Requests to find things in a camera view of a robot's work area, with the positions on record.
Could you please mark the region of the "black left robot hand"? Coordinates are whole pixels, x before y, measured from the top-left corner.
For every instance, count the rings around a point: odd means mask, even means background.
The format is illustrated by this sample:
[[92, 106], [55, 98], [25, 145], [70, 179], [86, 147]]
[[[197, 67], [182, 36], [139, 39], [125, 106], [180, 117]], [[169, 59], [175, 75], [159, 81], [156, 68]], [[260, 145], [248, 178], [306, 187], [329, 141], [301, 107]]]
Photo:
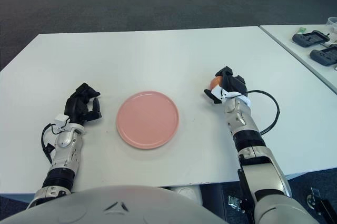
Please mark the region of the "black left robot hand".
[[70, 123], [84, 125], [85, 122], [100, 119], [100, 103], [95, 91], [87, 83], [81, 84], [67, 99], [64, 114], [70, 119]]

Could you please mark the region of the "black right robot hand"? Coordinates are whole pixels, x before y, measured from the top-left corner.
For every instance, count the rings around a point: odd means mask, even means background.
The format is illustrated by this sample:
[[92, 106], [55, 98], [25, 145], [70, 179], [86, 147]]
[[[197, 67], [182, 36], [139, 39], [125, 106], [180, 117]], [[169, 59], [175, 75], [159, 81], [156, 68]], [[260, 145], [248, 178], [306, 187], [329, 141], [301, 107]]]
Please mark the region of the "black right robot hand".
[[241, 76], [234, 76], [233, 71], [228, 66], [222, 68], [215, 74], [215, 78], [210, 82], [209, 88], [204, 93], [214, 104], [225, 103], [229, 99], [238, 98], [248, 107], [251, 105], [247, 97], [245, 80]]

